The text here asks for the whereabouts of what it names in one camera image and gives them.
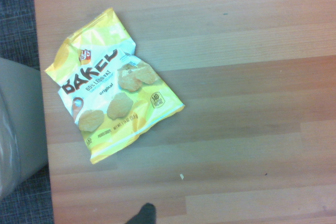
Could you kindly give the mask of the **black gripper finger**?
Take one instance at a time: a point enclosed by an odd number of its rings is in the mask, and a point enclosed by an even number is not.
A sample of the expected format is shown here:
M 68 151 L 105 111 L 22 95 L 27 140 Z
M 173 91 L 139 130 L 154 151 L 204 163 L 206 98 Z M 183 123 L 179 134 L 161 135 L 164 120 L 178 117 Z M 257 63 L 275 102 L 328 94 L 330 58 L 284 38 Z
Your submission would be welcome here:
M 156 207 L 152 203 L 144 204 L 125 224 L 156 224 Z

